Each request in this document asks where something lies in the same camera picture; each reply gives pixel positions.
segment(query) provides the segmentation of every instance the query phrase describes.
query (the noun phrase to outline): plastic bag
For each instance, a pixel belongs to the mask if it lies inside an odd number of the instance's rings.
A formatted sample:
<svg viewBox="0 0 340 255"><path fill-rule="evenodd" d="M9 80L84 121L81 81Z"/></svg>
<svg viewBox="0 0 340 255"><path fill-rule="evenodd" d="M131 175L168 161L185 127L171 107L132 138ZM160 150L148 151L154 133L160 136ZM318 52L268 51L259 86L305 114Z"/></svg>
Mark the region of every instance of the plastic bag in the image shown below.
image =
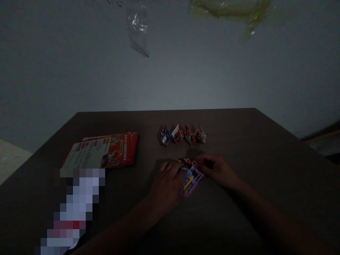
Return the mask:
<svg viewBox="0 0 340 255"><path fill-rule="evenodd" d="M148 16L142 4L130 5L126 8L127 31L130 46L145 57L149 57L147 45Z"/></svg>
<svg viewBox="0 0 340 255"><path fill-rule="evenodd" d="M271 0L191 0L190 14L247 23L244 40L254 34L271 10Z"/></svg>

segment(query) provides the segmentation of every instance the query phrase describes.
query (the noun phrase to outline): red packaging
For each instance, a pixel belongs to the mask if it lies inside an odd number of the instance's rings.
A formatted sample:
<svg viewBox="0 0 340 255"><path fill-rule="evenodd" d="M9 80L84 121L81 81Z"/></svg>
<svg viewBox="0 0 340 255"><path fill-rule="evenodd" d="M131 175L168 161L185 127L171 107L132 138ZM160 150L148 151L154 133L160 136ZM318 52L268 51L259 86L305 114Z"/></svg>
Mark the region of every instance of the red packaging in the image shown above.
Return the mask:
<svg viewBox="0 0 340 255"><path fill-rule="evenodd" d="M180 124L177 125L177 127L174 129L171 135L176 144L179 144L182 141L184 135Z"/></svg>
<svg viewBox="0 0 340 255"><path fill-rule="evenodd" d="M188 128L187 125L184 125L185 129L185 139L188 141L189 144L196 146L196 140L195 140L195 135L194 133Z"/></svg>
<svg viewBox="0 0 340 255"><path fill-rule="evenodd" d="M205 144L206 134L202 130L201 124L198 125L198 128L195 132L195 137L198 143Z"/></svg>

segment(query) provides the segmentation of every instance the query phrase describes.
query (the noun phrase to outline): dark brown table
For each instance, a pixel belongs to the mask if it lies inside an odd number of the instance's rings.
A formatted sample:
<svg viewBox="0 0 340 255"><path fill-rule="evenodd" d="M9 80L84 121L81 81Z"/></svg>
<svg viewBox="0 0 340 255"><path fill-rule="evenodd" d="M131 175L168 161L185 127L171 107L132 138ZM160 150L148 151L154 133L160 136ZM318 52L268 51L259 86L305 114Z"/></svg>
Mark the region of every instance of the dark brown table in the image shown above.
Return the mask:
<svg viewBox="0 0 340 255"><path fill-rule="evenodd" d="M161 128L167 124L172 130L178 123L193 129L201 123L208 136L206 145L194 148L182 141L164 148L159 140ZM66 200L66 182L53 185L53 170L61 167L72 143L85 136L126 131L140 135L136 164L106 170L98 219L84 235L85 241L147 193L163 161L207 152L224 156L262 195L337 247L339 170L256 109L77 113L0 186L0 247L29 254L33 246L40 246L53 211L59 211L59 203ZM226 190L205 178L192 197L153 227L136 249L267 252L267 245L237 204Z"/></svg>

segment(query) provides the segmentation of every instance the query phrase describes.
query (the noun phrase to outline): finger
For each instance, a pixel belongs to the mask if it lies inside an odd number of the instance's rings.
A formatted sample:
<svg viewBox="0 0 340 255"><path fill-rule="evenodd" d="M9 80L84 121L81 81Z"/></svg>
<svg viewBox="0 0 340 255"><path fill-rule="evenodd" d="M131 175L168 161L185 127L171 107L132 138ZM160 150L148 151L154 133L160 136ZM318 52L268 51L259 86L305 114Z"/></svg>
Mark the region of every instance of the finger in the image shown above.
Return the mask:
<svg viewBox="0 0 340 255"><path fill-rule="evenodd" d="M211 160L211 161L217 161L218 155L209 155L209 154L203 154L195 158L195 160Z"/></svg>
<svg viewBox="0 0 340 255"><path fill-rule="evenodd" d="M163 164L161 164L159 172L163 172L165 170L165 167L166 167L167 164L168 164L168 162L164 162Z"/></svg>
<svg viewBox="0 0 340 255"><path fill-rule="evenodd" d="M183 179L185 178L185 176L187 175L188 170L183 170L180 171L177 175L176 175L176 179L179 180L181 183L183 181Z"/></svg>
<svg viewBox="0 0 340 255"><path fill-rule="evenodd" d="M212 171L213 171L212 169L206 167L206 166L203 165L203 164L199 164L199 165L198 165L198 170L200 170L202 173L204 173L204 174L207 175L207 176L211 176Z"/></svg>
<svg viewBox="0 0 340 255"><path fill-rule="evenodd" d="M176 162L175 164L173 164L173 166L171 167L171 169L169 170L169 173L171 174L172 177L175 177L178 170L183 167L183 163L182 162Z"/></svg>
<svg viewBox="0 0 340 255"><path fill-rule="evenodd" d="M167 168L165 169L164 172L169 171L169 170L172 168L172 166L173 166L174 164L175 164L175 162L171 162L171 163L167 166Z"/></svg>

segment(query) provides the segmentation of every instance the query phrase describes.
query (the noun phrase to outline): floor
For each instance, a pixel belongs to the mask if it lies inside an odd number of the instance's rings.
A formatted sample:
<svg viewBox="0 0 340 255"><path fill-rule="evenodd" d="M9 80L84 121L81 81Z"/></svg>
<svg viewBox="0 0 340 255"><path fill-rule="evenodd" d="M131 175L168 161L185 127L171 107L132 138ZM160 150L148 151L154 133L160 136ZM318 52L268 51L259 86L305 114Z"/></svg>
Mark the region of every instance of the floor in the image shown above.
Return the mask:
<svg viewBox="0 0 340 255"><path fill-rule="evenodd" d="M32 153L0 140L0 185L30 156Z"/></svg>

